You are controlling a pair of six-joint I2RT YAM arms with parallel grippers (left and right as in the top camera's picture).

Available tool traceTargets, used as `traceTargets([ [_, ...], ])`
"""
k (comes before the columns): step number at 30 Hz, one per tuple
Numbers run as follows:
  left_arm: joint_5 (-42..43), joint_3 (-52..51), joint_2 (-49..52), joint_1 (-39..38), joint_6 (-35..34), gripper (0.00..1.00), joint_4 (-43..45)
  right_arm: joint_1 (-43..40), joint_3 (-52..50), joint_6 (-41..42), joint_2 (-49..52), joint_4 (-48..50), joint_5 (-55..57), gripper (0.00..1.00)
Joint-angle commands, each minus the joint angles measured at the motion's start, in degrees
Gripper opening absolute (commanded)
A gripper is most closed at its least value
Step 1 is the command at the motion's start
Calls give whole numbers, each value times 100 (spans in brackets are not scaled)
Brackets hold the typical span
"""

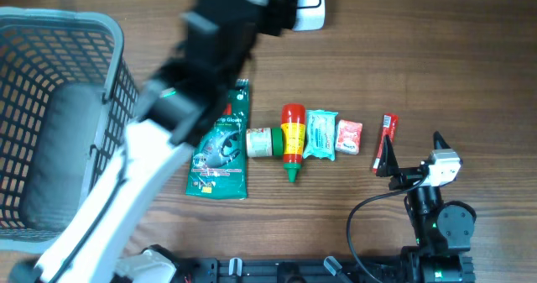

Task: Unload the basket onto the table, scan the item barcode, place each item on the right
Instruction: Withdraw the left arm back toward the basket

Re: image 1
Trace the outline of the red candy stick pack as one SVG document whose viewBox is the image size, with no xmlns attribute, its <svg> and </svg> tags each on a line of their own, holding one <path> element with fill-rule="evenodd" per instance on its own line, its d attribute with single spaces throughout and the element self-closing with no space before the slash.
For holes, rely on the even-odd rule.
<svg viewBox="0 0 537 283">
<path fill-rule="evenodd" d="M 391 143 L 394 142 L 398 123 L 399 123 L 398 115 L 394 113 L 385 113 L 383 115 L 383 125 L 381 128 L 380 139 L 378 143 L 378 152 L 377 152 L 376 158 L 373 161 L 373 168 L 372 168 L 373 173 L 377 172 L 378 165 L 381 160 L 381 155 L 383 151 L 383 143 L 384 143 L 385 137 L 389 136 L 390 142 Z"/>
</svg>

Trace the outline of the green 3M gloves package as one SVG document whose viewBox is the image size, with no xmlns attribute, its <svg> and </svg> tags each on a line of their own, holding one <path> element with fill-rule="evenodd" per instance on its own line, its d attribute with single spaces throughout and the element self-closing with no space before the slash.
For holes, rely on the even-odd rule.
<svg viewBox="0 0 537 283">
<path fill-rule="evenodd" d="M 247 192 L 246 130 L 249 80 L 239 79 L 228 92 L 227 106 L 202 138 L 190 162 L 185 194 L 209 199 L 245 199 Z"/>
</svg>

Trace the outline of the white jar green lid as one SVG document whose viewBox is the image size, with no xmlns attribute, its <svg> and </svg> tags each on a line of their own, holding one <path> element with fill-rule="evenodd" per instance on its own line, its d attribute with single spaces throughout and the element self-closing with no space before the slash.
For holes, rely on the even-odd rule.
<svg viewBox="0 0 537 283">
<path fill-rule="evenodd" d="M 281 128 L 249 128 L 246 131 L 246 144 L 249 158 L 282 156 L 284 154 Z"/>
</svg>

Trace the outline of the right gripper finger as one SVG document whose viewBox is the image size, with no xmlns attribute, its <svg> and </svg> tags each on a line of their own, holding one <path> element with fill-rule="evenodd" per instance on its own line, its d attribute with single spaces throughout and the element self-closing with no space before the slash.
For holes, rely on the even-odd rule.
<svg viewBox="0 0 537 283">
<path fill-rule="evenodd" d="M 434 149 L 450 149 L 451 146 L 444 140 L 439 131 L 433 133 Z"/>
<path fill-rule="evenodd" d="M 383 147 L 379 157 L 376 176 L 388 177 L 399 174 L 399 164 L 397 162 L 391 139 L 388 135 L 383 138 Z"/>
</svg>

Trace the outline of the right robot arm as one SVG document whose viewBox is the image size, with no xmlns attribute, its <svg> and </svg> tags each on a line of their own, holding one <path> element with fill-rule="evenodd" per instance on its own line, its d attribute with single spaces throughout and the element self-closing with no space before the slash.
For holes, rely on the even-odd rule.
<svg viewBox="0 0 537 283">
<path fill-rule="evenodd" d="M 401 271 L 406 282 L 474 282 L 471 238 L 477 214 L 461 201 L 445 202 L 441 188 L 456 180 L 462 159 L 443 139 L 433 134 L 434 149 L 416 167 L 399 166 L 390 137 L 381 148 L 376 175 L 388 177 L 391 191 L 406 194 L 405 208 L 416 237 L 414 247 L 402 248 Z"/>
</svg>

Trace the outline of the teal wet wipes pack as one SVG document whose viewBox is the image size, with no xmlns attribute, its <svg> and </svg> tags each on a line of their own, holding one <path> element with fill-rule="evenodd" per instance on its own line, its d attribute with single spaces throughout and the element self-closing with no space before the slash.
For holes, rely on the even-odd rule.
<svg viewBox="0 0 537 283">
<path fill-rule="evenodd" d="M 310 156 L 318 159 L 334 161 L 335 129 L 337 112 L 326 110 L 306 111 L 306 146 L 303 157 Z"/>
</svg>

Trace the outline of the red chili sauce bottle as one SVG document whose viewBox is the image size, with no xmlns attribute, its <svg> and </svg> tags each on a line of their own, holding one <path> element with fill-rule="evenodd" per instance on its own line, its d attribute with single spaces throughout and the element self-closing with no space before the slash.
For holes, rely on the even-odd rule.
<svg viewBox="0 0 537 283">
<path fill-rule="evenodd" d="M 284 138 L 284 169 L 289 182 L 295 183 L 302 167 L 305 147 L 305 107 L 299 103 L 283 106 L 280 127 Z"/>
</svg>

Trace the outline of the white barcode scanner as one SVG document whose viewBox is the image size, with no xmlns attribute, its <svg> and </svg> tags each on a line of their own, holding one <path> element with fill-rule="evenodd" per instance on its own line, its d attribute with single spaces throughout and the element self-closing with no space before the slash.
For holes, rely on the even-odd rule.
<svg viewBox="0 0 537 283">
<path fill-rule="evenodd" d="M 326 0 L 294 0 L 297 5 L 294 31 L 313 31 L 324 26 Z"/>
</svg>

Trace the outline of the red white snack packet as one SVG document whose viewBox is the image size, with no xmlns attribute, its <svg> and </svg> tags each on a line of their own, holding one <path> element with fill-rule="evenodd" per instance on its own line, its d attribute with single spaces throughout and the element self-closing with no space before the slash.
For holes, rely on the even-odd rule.
<svg viewBox="0 0 537 283">
<path fill-rule="evenodd" d="M 340 120 L 336 126 L 335 150 L 349 155 L 358 155 L 360 151 L 362 124 Z"/>
</svg>

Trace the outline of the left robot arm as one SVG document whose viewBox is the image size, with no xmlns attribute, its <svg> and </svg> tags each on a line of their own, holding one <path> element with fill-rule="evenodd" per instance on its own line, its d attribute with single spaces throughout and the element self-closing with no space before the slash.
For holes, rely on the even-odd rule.
<svg viewBox="0 0 537 283">
<path fill-rule="evenodd" d="M 171 282 L 173 256 L 123 249 L 165 182 L 191 157 L 227 106 L 259 34 L 295 26 L 299 0 L 196 0 L 185 39 L 146 82 L 123 142 L 65 231 L 12 282 Z"/>
</svg>

